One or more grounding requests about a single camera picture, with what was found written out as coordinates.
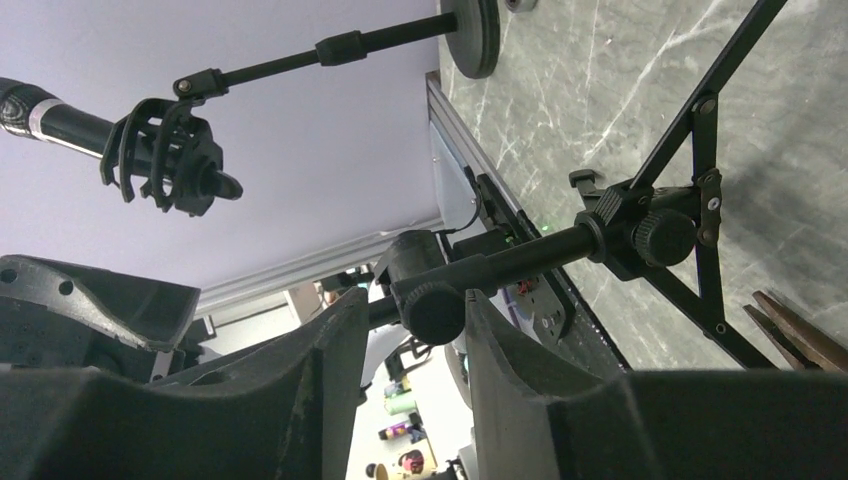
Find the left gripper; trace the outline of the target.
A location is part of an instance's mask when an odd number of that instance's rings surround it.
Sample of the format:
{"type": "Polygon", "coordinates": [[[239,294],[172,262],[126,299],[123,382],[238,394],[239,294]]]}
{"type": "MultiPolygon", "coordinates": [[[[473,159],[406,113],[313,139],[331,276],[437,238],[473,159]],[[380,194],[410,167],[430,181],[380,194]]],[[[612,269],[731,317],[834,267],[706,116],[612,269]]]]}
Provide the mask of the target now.
{"type": "Polygon", "coordinates": [[[1,362],[149,383],[184,368],[199,289],[56,260],[1,258],[1,362]]]}

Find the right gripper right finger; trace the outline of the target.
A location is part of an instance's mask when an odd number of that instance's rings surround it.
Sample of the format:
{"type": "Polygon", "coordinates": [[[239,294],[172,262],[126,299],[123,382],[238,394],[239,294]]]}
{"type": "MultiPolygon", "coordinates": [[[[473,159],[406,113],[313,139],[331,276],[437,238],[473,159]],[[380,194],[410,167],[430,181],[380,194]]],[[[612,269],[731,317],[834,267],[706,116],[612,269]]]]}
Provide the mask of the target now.
{"type": "Polygon", "coordinates": [[[466,297],[484,479],[843,479],[847,379],[816,371],[598,378],[466,297]]]}

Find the black tripod shock mount stand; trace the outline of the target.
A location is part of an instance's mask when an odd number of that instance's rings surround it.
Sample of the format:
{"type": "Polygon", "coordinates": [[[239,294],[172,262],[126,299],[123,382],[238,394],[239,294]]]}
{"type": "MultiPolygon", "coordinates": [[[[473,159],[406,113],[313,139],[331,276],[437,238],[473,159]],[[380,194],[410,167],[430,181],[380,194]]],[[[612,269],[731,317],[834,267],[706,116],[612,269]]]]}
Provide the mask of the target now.
{"type": "MultiPolygon", "coordinates": [[[[782,9],[780,1],[754,4],[634,178],[599,189],[589,170],[569,177],[584,204],[572,227],[592,237],[583,259],[605,266],[621,281],[646,280],[747,369],[768,369],[771,362],[725,319],[718,253],[718,100],[782,9]]],[[[460,335],[467,290],[500,289],[481,254],[408,278],[392,275],[389,286],[389,296],[370,306],[371,323],[399,323],[430,345],[460,335]]]]}

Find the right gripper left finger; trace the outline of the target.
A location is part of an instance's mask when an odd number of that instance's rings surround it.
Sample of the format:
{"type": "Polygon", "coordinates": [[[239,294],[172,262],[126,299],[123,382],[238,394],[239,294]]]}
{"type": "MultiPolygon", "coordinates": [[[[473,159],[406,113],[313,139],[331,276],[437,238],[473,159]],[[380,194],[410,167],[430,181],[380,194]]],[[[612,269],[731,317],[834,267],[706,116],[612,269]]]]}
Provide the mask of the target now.
{"type": "Polygon", "coordinates": [[[342,479],[367,343],[347,291],[296,330],[161,382],[89,369],[1,377],[5,479],[342,479]]]}

